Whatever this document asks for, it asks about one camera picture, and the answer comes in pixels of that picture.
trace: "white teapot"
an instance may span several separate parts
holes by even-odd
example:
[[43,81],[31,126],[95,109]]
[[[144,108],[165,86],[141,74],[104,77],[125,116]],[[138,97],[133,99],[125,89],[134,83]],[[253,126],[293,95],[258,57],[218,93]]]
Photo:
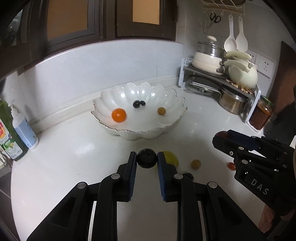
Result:
[[228,66],[230,79],[239,86],[253,89],[258,81],[257,66],[250,62],[251,56],[239,51],[228,52],[224,66]]

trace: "pot lid knob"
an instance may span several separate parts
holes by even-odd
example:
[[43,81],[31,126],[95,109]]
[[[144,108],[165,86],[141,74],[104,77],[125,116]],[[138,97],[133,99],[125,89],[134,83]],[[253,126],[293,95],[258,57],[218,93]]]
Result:
[[208,40],[210,41],[210,43],[216,43],[217,42],[217,39],[213,36],[207,36]]

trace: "screw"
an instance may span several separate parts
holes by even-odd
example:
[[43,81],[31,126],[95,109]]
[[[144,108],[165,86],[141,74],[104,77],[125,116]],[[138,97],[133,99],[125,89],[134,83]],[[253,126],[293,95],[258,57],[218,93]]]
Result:
[[83,188],[86,187],[86,184],[85,184],[85,183],[78,183],[78,184],[77,184],[77,187],[78,187],[79,189],[83,189]]
[[111,175],[111,178],[112,178],[112,179],[118,179],[118,178],[120,178],[120,175],[119,175],[118,173],[113,173],[113,174]]
[[176,178],[176,179],[182,179],[183,178],[183,175],[180,174],[180,173],[177,173],[177,174],[174,175],[174,178]]
[[215,182],[209,182],[209,187],[210,188],[216,188],[218,185]]

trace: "white spoon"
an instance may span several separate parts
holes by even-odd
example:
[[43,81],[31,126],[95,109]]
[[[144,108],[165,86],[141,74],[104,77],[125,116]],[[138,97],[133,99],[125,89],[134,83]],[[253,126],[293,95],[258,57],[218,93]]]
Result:
[[230,14],[228,16],[228,20],[229,20],[229,37],[224,42],[224,49],[226,52],[236,51],[237,49],[237,43],[233,35],[233,17]]
[[242,25],[242,18],[239,16],[239,34],[236,38],[237,50],[241,52],[246,52],[248,50],[248,41],[244,36],[244,30]]

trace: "green bottle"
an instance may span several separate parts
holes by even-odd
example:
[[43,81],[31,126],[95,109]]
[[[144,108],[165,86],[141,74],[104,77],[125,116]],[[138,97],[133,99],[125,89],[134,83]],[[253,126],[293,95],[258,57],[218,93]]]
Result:
[[12,120],[11,109],[5,100],[0,99],[0,145],[11,159],[17,161],[28,148],[13,128]]

